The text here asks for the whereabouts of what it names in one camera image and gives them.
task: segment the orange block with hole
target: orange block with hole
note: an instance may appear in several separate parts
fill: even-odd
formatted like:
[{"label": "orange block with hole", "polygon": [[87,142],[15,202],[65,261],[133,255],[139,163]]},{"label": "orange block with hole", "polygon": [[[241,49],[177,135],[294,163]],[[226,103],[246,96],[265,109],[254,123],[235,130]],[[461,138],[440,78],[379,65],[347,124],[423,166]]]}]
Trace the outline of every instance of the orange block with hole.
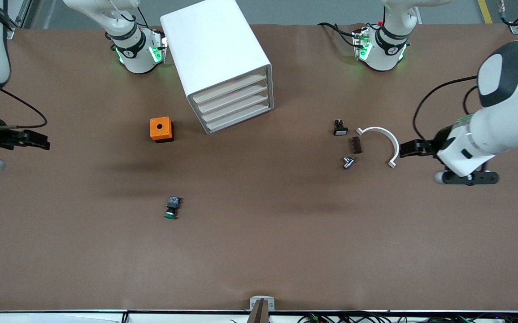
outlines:
[{"label": "orange block with hole", "polygon": [[169,117],[153,118],[149,124],[150,135],[156,143],[173,141],[173,123]]}]

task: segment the wire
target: wire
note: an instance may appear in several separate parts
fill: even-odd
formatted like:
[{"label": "wire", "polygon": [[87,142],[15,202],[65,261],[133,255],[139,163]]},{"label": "wire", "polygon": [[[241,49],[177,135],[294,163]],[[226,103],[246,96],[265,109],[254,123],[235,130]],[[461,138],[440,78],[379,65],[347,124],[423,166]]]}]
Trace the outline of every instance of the wire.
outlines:
[{"label": "wire", "polygon": [[34,129],[36,127],[43,127],[43,126],[48,124],[48,119],[44,116],[44,114],[39,112],[39,110],[34,108],[31,104],[29,104],[26,101],[18,98],[17,96],[15,96],[14,94],[11,94],[10,92],[4,90],[3,88],[0,89],[0,91],[6,93],[8,96],[11,96],[12,98],[18,100],[19,102],[22,102],[23,104],[27,105],[28,108],[30,108],[31,110],[34,110],[44,120],[44,122],[40,123],[39,125],[33,125],[33,126],[17,126],[17,125],[15,125],[15,126],[2,126],[2,127],[0,127],[0,129]]},{"label": "wire", "polygon": [[334,24],[334,25],[331,25],[329,24],[328,22],[321,22],[320,24],[317,24],[317,26],[329,26],[331,27],[334,31],[336,31],[337,33],[339,33],[340,37],[343,39],[343,41],[353,47],[356,47],[356,48],[362,48],[361,45],[355,45],[353,43],[351,43],[350,41],[348,41],[346,38],[344,38],[344,35],[347,35],[349,37],[352,37],[353,36],[353,33],[347,33],[346,31],[342,31],[339,29],[339,26],[337,24]]},{"label": "wire", "polygon": [[329,321],[329,323],[335,323],[335,321],[333,321],[330,317],[328,316],[322,316],[323,319],[326,319],[326,321]]},{"label": "wire", "polygon": [[462,100],[462,109],[464,109],[464,113],[466,113],[467,116],[470,114],[470,112],[468,112],[468,108],[466,108],[466,100],[468,100],[470,93],[472,93],[472,91],[476,90],[477,88],[478,85],[472,86],[472,88],[470,88],[470,90],[464,94],[464,100]]},{"label": "wire", "polygon": [[509,26],[518,27],[518,22],[508,22],[505,18],[501,18],[502,22]]},{"label": "wire", "polygon": [[[422,133],[420,133],[420,131],[418,131],[418,128],[416,127],[416,117],[418,116],[418,113],[420,112],[420,108],[422,108],[422,105],[427,100],[427,98],[429,98],[434,92],[436,92],[440,88],[449,86],[451,84],[459,83],[459,82],[474,80],[474,79],[476,79],[476,77],[477,77],[476,75],[468,76],[467,78],[455,79],[455,80],[451,80],[449,82],[445,82],[445,83],[440,84],[439,86],[433,88],[430,92],[428,92],[428,94],[426,94],[426,96],[424,96],[424,98],[420,101],[420,103],[416,107],[416,111],[414,112],[414,116],[412,117],[412,127],[414,128],[414,132],[416,133],[416,135],[418,135],[418,137],[420,139],[422,139],[423,141],[426,141],[426,139],[424,138]],[[439,157],[432,151],[432,148],[430,145],[427,145],[427,149],[429,150],[429,153],[431,153],[434,158],[438,159],[442,163],[442,161],[439,159]]]},{"label": "wire", "polygon": [[378,31],[378,30],[380,29],[380,27],[375,28],[374,26],[378,26],[378,24],[373,24],[373,25],[371,25],[369,22],[367,22],[367,27],[371,27],[372,29],[374,29],[374,30],[376,30],[376,31]]},{"label": "wire", "polygon": [[137,7],[137,10],[139,11],[139,14],[141,15],[141,18],[144,20],[145,26],[146,26],[146,27],[147,27],[147,26],[149,26],[148,21],[147,21],[147,20],[145,20],[144,13],[143,13],[143,12],[141,12],[141,9],[140,9],[139,7]]}]

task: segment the small metal part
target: small metal part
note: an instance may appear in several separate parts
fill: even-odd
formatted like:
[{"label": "small metal part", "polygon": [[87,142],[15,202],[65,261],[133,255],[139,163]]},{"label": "small metal part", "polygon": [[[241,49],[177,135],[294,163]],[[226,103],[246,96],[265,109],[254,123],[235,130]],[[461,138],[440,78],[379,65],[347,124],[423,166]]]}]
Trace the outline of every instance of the small metal part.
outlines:
[{"label": "small metal part", "polygon": [[349,168],[351,168],[351,166],[357,162],[357,158],[356,157],[343,157],[343,161],[344,161],[344,165],[343,165],[343,169],[347,170]]},{"label": "small metal part", "polygon": [[503,13],[506,11],[506,6],[504,4],[504,0],[498,0],[497,5],[498,5],[498,13]]},{"label": "small metal part", "polygon": [[7,40],[12,40],[14,34],[15,34],[15,27],[11,27],[11,29],[7,30],[6,39]]},{"label": "small metal part", "polygon": [[335,120],[335,130],[333,131],[333,135],[346,135],[348,133],[348,128],[343,125],[343,121],[341,119]]},{"label": "small metal part", "polygon": [[177,219],[177,209],[181,207],[181,198],[177,196],[170,196],[167,201],[167,212],[165,213],[165,217],[168,219]]},{"label": "small metal part", "polygon": [[358,136],[352,137],[351,143],[353,144],[353,153],[362,153],[363,152],[360,137],[358,137]]},{"label": "small metal part", "polygon": [[518,26],[508,26],[513,35],[518,35]]},{"label": "small metal part", "polygon": [[255,302],[260,301],[261,299],[264,299],[267,308],[269,311],[275,310],[275,297],[272,296],[253,296],[249,299],[249,310],[253,310],[253,307],[255,306]]}]

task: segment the white curved part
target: white curved part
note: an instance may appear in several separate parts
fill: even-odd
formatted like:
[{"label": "white curved part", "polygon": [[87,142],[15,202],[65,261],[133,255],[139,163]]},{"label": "white curved part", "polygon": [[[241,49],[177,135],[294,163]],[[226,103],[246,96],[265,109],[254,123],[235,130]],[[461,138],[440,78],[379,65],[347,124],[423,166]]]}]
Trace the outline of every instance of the white curved part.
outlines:
[{"label": "white curved part", "polygon": [[388,161],[388,165],[391,168],[394,168],[396,166],[396,163],[394,163],[394,160],[398,157],[398,153],[400,153],[400,145],[398,144],[398,139],[396,139],[396,137],[394,136],[394,134],[392,134],[392,132],[384,129],[383,127],[368,127],[365,130],[363,130],[361,128],[357,129],[357,133],[359,133],[359,135],[363,135],[363,133],[366,133],[367,131],[380,132],[383,135],[385,135],[386,137],[388,137],[388,139],[390,139],[390,141],[392,142],[392,145],[394,146],[394,156],[392,156],[392,158]]}]

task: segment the brown table surface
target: brown table surface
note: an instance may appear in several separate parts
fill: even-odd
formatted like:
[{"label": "brown table surface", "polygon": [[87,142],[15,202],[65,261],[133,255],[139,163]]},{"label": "brown table surface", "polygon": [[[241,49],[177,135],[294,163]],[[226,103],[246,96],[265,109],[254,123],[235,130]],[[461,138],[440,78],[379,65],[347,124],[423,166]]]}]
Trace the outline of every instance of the brown table surface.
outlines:
[{"label": "brown table surface", "polygon": [[[344,171],[341,118],[414,139],[423,96],[475,75],[513,39],[503,25],[421,25],[403,61],[371,71],[320,26],[253,26],[273,64],[275,110],[206,135],[172,61],[127,72],[103,31],[21,30],[7,90],[49,118],[50,151],[0,149],[0,309],[517,309],[518,151],[494,186],[440,186],[426,157],[386,161],[364,135]],[[427,101],[427,137],[462,116],[474,82]],[[468,102],[479,108],[476,96]],[[155,144],[150,118],[176,141]],[[38,122],[0,94],[0,118]],[[169,196],[179,219],[163,217]]]}]

